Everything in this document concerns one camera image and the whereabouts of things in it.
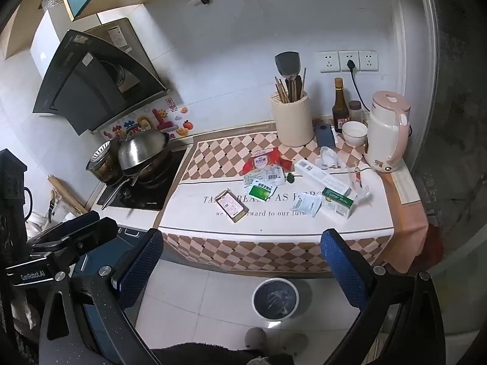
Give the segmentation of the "steel wok lid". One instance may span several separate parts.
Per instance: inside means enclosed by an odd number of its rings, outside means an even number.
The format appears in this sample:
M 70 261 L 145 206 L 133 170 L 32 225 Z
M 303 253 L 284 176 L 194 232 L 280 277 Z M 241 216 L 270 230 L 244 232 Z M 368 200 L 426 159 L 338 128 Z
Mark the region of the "steel wok lid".
M 139 132 L 130 129 L 117 154 L 122 170 L 129 170 L 157 156 L 166 148 L 169 139 L 169 134 L 156 129 Z

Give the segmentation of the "small spice jar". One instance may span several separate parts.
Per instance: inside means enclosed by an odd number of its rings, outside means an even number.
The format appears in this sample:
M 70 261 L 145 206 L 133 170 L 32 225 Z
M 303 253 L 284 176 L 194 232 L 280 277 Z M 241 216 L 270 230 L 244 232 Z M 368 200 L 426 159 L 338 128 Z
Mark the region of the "small spice jar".
M 348 110 L 351 121 L 363 122 L 363 107 L 360 101 L 349 101 Z

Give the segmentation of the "grey left slipper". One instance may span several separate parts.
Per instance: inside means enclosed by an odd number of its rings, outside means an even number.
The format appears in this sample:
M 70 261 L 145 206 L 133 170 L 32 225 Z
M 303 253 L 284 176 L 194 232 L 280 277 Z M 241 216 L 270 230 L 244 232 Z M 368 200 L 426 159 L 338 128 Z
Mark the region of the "grey left slipper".
M 262 328 L 249 329 L 244 337 L 245 349 L 265 351 L 267 349 L 267 335 Z

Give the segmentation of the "steel pot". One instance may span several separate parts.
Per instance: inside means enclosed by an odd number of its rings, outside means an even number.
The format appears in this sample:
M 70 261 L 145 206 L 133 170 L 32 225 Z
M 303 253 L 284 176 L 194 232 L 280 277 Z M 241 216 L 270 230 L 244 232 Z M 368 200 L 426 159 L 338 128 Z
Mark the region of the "steel pot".
M 89 158 L 85 170 L 108 186 L 115 184 L 123 176 L 118 159 L 120 146 L 119 137 L 103 143 Z

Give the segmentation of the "white medicine sachet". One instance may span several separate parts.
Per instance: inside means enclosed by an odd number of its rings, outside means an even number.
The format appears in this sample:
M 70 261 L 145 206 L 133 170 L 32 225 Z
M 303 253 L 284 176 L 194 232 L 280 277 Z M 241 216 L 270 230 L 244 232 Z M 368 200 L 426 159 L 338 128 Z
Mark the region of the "white medicine sachet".
M 291 210 L 315 217 L 320 210 L 322 199 L 320 196 L 306 193 L 299 193 L 293 202 Z

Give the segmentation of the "black range hood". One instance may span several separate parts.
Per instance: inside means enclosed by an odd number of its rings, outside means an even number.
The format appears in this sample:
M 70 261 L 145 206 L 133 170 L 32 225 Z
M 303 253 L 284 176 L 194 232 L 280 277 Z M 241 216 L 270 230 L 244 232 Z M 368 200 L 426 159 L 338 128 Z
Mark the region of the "black range hood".
M 169 93 L 128 18 L 68 30 L 43 76 L 35 114 L 95 131 Z

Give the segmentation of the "grey slipper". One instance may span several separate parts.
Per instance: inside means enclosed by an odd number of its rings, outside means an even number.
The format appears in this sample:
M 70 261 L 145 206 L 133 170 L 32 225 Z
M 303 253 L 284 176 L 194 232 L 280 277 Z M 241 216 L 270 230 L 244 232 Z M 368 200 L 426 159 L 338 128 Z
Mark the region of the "grey slipper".
M 245 349 L 265 351 L 267 349 L 267 335 L 262 328 L 249 329 L 244 337 Z
M 307 335 L 295 333 L 284 338 L 281 343 L 281 352 L 296 359 L 301 355 L 309 343 Z

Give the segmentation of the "white pink electric kettle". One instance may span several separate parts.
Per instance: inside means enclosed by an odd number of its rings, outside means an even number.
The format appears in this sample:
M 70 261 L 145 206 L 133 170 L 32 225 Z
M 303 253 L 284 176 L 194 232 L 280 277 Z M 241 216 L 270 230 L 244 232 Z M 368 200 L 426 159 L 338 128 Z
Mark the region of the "white pink electric kettle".
M 365 159 L 374 170 L 391 173 L 398 168 L 408 145 L 409 112 L 410 105 L 402 95 L 388 91 L 373 94 Z

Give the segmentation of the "dark soy sauce bottle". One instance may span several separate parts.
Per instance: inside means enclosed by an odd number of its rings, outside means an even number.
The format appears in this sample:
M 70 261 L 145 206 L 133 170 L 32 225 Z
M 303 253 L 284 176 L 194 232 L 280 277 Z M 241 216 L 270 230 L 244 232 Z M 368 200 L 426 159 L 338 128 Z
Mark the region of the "dark soy sauce bottle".
M 342 127 L 350 121 L 348 105 L 345 101 L 342 78 L 334 78 L 335 102 L 332 108 L 334 118 L 334 129 L 337 133 L 342 132 Z

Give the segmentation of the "white wall socket strip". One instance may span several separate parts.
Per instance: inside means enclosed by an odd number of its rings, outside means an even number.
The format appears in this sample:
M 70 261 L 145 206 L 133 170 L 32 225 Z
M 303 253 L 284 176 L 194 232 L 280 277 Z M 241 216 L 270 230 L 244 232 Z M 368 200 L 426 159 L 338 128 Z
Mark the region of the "white wall socket strip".
M 316 53 L 316 61 L 320 73 L 338 73 L 350 69 L 349 61 L 354 64 L 354 70 L 377 72 L 379 58 L 376 51 L 322 51 Z

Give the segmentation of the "long white medicine box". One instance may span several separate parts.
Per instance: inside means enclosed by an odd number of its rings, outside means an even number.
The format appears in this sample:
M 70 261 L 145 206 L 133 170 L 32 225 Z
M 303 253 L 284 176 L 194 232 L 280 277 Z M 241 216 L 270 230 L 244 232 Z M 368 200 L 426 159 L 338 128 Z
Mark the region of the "long white medicine box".
M 331 174 L 325 172 L 306 159 L 300 159 L 299 161 L 294 162 L 294 168 L 295 171 L 301 174 L 303 177 L 319 183 L 323 189 L 328 188 L 344 196 L 347 196 L 351 191 L 349 185 L 343 183 L 339 179 L 334 178 Z

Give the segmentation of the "grey right slipper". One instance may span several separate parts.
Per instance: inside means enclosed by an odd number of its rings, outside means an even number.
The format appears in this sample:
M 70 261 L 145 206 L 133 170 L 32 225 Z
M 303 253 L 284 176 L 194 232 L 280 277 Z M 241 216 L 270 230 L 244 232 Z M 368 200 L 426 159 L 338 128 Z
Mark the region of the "grey right slipper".
M 281 343 L 281 352 L 296 359 L 301 355 L 309 343 L 307 335 L 295 333 L 284 338 Z

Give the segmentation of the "wooden rolling pin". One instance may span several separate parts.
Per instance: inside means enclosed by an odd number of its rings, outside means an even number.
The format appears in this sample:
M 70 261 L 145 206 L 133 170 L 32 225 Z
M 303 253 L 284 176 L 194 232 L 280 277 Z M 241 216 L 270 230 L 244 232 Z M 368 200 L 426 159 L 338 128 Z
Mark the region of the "wooden rolling pin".
M 53 175 L 48 176 L 48 181 L 60 196 L 74 209 L 81 214 L 86 214 L 88 210 L 61 184 L 59 179 Z

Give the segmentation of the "black spatula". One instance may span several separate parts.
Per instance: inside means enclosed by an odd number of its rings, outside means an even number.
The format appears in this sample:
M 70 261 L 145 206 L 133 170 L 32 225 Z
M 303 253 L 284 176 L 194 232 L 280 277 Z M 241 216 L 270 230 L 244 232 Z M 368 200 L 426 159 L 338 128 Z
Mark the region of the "black spatula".
M 285 79 L 289 101 L 299 101 L 302 95 L 300 54 L 295 51 L 282 52 L 275 56 L 275 63 L 277 71 Z

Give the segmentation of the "green white sachet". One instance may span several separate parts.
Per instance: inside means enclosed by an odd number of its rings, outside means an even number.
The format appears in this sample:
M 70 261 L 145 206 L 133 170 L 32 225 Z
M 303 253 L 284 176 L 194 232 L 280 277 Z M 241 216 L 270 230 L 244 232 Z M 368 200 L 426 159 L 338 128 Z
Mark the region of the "green white sachet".
M 267 202 L 276 192 L 276 186 L 268 185 L 261 181 L 254 181 L 248 187 L 248 196 L 252 199 Z

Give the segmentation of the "red white snack bag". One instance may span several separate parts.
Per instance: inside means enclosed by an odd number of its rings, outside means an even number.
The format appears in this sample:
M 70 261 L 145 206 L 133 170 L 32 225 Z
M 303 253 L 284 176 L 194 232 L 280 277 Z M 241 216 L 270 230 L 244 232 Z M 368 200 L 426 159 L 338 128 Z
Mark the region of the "red white snack bag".
M 256 151 L 245 161 L 241 175 L 245 176 L 253 171 L 260 171 L 268 166 L 280 166 L 285 172 L 292 171 L 292 162 L 284 159 L 278 148 L 266 148 Z

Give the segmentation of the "crumpled clear plastic wrapper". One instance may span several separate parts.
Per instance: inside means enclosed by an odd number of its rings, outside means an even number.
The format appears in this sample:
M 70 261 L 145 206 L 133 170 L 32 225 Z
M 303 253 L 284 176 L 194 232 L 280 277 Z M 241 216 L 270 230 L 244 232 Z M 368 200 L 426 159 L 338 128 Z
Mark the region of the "crumpled clear plastic wrapper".
M 322 170 L 342 169 L 346 167 L 346 164 L 334 149 L 328 147 L 320 148 L 320 155 L 317 157 L 315 165 Z

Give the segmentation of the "small green object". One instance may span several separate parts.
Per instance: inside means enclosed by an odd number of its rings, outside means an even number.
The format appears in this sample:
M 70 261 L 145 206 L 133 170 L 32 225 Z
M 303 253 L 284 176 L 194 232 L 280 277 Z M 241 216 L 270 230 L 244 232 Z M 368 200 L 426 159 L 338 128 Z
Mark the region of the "small green object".
M 295 182 L 296 178 L 292 173 L 288 173 L 286 176 L 286 180 L 288 183 L 292 184 Z

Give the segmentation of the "cream utensil holder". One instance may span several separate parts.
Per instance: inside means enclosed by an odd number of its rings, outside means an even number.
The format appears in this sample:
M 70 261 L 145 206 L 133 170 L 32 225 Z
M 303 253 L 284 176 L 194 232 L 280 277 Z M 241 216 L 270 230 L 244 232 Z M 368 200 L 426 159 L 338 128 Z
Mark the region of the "cream utensil holder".
M 282 103 L 277 92 L 271 96 L 272 117 L 280 142 L 290 148 L 305 146 L 314 137 L 310 99 L 307 93 L 298 101 Z

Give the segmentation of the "white round trash bin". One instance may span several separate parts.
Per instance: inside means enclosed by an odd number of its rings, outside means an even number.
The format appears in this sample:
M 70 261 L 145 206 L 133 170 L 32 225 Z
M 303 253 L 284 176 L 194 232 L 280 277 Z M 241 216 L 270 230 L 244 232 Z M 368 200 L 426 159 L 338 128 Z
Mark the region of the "white round trash bin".
M 300 304 L 299 292 L 287 279 L 267 279 L 252 295 L 254 311 L 267 321 L 283 321 L 294 315 Z

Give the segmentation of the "black trousers leg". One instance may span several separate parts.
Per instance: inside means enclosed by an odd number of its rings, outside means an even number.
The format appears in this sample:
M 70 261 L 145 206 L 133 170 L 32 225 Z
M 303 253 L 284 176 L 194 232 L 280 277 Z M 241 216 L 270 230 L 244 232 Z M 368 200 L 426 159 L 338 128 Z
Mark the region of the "black trousers leg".
M 161 364 L 294 364 L 290 354 L 267 354 L 259 349 L 231 350 L 202 343 L 177 344 L 151 352 Z

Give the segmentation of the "green white medicine box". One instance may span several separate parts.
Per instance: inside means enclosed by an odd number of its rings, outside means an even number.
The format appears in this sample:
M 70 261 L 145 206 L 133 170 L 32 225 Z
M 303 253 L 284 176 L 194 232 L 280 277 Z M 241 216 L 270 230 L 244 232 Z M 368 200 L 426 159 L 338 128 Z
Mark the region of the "green white medicine box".
M 352 206 L 354 204 L 353 199 L 350 199 L 346 195 L 335 192 L 331 188 L 325 188 L 322 191 L 322 197 L 322 206 L 325 209 L 345 219 L 349 218 L 352 211 Z

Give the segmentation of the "checkered pink brown tablecloth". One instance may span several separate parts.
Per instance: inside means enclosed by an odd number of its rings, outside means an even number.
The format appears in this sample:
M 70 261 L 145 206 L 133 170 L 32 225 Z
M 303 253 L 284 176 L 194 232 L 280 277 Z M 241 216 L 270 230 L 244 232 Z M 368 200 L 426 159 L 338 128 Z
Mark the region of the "checkered pink brown tablecloth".
M 401 199 L 394 176 L 372 170 L 363 148 L 338 141 L 337 154 L 346 167 L 334 170 L 334 176 L 351 186 L 348 167 L 359 166 L 371 198 L 355 204 L 348 219 L 325 209 L 315 217 L 293 212 L 296 195 L 320 194 L 318 184 L 296 175 L 294 183 L 278 187 L 267 202 L 250 198 L 245 190 L 245 161 L 266 148 L 278 148 L 291 162 L 315 162 L 320 154 L 316 142 L 299 148 L 281 145 L 272 124 L 194 137 L 155 221 L 165 242 L 191 262 L 230 272 L 321 273 L 328 266 L 320 254 L 320 236 L 334 228 L 369 263 L 386 263 L 402 273 L 409 270 L 428 234 L 416 193 Z M 248 214 L 236 223 L 215 202 L 225 189 L 248 207 Z

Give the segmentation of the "fruit wall stickers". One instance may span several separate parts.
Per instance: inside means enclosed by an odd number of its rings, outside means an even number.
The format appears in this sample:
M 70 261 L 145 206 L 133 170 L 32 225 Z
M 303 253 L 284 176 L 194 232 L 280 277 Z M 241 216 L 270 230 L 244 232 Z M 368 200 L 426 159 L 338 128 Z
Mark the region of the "fruit wall stickers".
M 187 137 L 195 132 L 195 119 L 191 114 L 179 96 L 165 96 L 106 124 L 100 133 L 106 139 L 116 135 L 125 138 L 133 127 L 136 133 L 154 129 L 169 134 L 171 139 Z

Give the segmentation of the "white ceramic bowl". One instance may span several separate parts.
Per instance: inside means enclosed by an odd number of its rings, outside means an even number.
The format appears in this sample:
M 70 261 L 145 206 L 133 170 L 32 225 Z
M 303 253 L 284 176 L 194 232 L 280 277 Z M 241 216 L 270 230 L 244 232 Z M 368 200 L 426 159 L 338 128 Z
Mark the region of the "white ceramic bowl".
M 342 126 L 342 137 L 348 146 L 357 148 L 366 142 L 367 127 L 358 121 L 348 121 Z

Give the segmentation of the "clear plastic blister pack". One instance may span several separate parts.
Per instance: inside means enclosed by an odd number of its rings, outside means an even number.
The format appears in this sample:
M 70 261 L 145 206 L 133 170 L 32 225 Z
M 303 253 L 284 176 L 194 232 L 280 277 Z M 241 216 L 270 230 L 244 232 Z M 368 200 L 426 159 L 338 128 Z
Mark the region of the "clear plastic blister pack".
M 371 198 L 371 190 L 369 186 L 363 185 L 362 172 L 359 166 L 349 166 L 348 174 L 351 188 L 356 194 L 354 202 L 356 204 L 367 202 Z

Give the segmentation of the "dark blue smartphone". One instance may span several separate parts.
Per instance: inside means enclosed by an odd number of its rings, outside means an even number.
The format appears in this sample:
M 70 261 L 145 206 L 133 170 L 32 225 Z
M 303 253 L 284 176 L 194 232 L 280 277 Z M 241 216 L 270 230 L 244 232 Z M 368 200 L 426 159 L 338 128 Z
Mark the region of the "dark blue smartphone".
M 335 148 L 336 142 L 332 126 L 329 123 L 320 123 L 315 126 L 316 143 L 319 148 Z

